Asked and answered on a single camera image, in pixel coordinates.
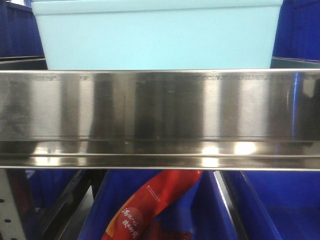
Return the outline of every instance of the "storage rack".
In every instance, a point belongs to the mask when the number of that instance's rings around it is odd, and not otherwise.
[[[2,237],[59,239],[90,185],[84,169],[319,171],[319,88],[317,69],[2,71]],[[36,214],[31,200],[13,204],[21,188],[30,199],[25,168],[80,171]]]

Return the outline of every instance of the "stainless steel shelf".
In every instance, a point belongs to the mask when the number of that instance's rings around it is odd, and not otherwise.
[[[1,168],[320,170],[320,70],[0,71]]]

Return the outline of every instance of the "red package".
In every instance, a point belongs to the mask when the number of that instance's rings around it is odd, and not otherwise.
[[[101,240],[138,239],[163,209],[186,193],[199,180],[202,172],[161,171],[125,202],[110,221]]]
[[[159,221],[153,220],[142,232],[139,240],[191,240],[192,234],[184,231],[166,230]]]

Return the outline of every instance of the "blue plastic bin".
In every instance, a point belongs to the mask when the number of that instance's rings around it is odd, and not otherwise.
[[[77,170],[36,169],[27,170],[27,178],[34,204],[37,208],[50,208]]]
[[[24,5],[26,5],[27,7],[31,8],[31,3],[33,2],[33,0],[24,0]]]
[[[273,55],[320,60],[320,0],[284,0]]]
[[[100,240],[126,200],[158,170],[109,170],[78,240]],[[192,233],[193,240],[237,240],[212,171],[156,218],[167,230]]]
[[[225,172],[251,240],[320,239],[320,172]]]
[[[269,68],[283,0],[38,0],[50,70]]]
[[[0,0],[0,57],[43,55],[32,9]]]

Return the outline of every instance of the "plastic tub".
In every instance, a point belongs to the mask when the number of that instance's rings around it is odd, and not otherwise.
[[[109,170],[78,240],[100,240],[118,209],[158,170]],[[192,233],[193,240],[237,240],[212,171],[156,218],[171,231]]]
[[[26,5],[27,7],[31,8],[31,3],[33,2],[33,0],[24,0],[24,5]]]
[[[0,1],[0,57],[43,56],[36,18],[30,7]]]
[[[320,0],[284,0],[273,55],[320,60]]]
[[[76,172],[71,169],[27,170],[27,179],[35,206],[50,208]]]
[[[251,240],[320,237],[320,172],[225,172]]]
[[[32,4],[50,70],[269,68],[282,0]]]

